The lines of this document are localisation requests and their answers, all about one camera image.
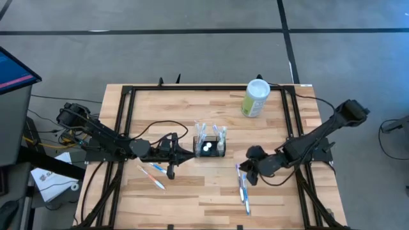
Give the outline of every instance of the computer screen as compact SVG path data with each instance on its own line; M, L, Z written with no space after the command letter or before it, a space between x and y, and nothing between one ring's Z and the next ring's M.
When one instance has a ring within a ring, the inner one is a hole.
M37 74L0 47L0 95L39 81Z

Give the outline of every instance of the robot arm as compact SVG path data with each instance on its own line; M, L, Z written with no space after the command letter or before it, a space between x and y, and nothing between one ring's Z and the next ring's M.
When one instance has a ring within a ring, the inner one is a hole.
M304 153L307 148L318 139L323 139L333 131L342 127L357 127L362 124L369 114L356 100L347 100L336 108L336 112L324 124L311 133L290 139L275 150L275 154L267 154L261 146L252 146L247 150L247 161L240 164L240 169L247 172L247 179L252 185L257 184L258 174L272 176L281 167L290 168L301 161L310 160Z
M174 165L194 158L193 152L179 146L178 135L170 133L163 136L156 147L151 146L149 141L124 137L114 130L101 124L101 122L89 115L88 108L76 104L66 103L60 109L57 122L70 130L83 131L92 137L90 142L97 145L100 151L115 155L118 159L135 159L139 157L142 162L168 162L167 177L174 179Z

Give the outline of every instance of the paper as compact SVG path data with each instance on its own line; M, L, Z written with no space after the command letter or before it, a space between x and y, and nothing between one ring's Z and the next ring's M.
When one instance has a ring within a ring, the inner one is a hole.
M62 160L71 164L71 157L69 152L62 153L56 156L55 159ZM45 202L53 200L59 194L63 193L66 189L70 188L71 185L78 182L77 179L62 176L60 174L56 174L44 169L33 169L31 171L31 175L33 175L33 178L36 181L37 187Z

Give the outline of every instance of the wooden table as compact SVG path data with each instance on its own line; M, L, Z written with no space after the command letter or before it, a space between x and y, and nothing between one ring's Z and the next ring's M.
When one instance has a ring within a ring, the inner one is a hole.
M121 84L109 84L105 91L100 111L100 121L114 128L118 111ZM310 86L295 86L300 95L314 96ZM121 183L120 199L116 214L115 229L165 229L174 224L175 229L235 229L243 225L244 229L303 229L300 201L295 177L280 187L270 187L261 180L257 186L248 184L251 216L247 216L240 203L235 164L246 160L247 149L252 145L261 145L267 153L282 144L288 137L282 108L280 92L272 91L265 108L257 118L246 118L240 111L244 91L138 91L132 115L130 136L139 134L153 121L172 119L186 125L189 133L179 143L185 149L192 150L192 138L195 135L194 120L208 123L208 133L212 133L211 124L227 126L227 153L224 158L194 158L175 167L175 180L169 180L164 174L138 159L125 164ZM310 132L321 124L315 100L297 98L304 132ZM288 104L295 120L291 101ZM124 129L126 113L122 117ZM143 139L156 141L164 134L184 129L171 123L152 126ZM86 185L97 163L89 164L86 169ZM91 182L85 204L85 214L89 213L101 196L106 163L99 168ZM156 179L161 181L166 191L159 190L136 165L143 165ZM293 170L280 169L276 177L269 182L280 182ZM313 163L313 174L318 197L326 208L334 212L336 220L346 224L341 198L333 171L325 164ZM75 214L80 220L81 201ZM309 198L309 216L314 224L313 209ZM105 208L104 224L108 223L111 201Z

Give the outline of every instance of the floor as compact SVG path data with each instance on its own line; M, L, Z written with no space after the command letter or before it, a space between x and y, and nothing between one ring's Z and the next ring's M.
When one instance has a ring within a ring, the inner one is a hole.
M0 0L0 9L0 45L43 77L34 94L102 100L108 83L174 82L179 73L186 83L247 83L261 74L270 82L312 84L334 105L358 100L371 110L368 120L330 136L348 225L409 226L409 162L386 157L377 137L383 120L409 115L408 1ZM246 29L138 34L211 28ZM54 119L63 103L32 98L29 107ZM319 107L326 120L330 109ZM29 115L38 130L55 128ZM409 157L402 134L382 141L391 155ZM35 229L69 227L75 207L39 210Z

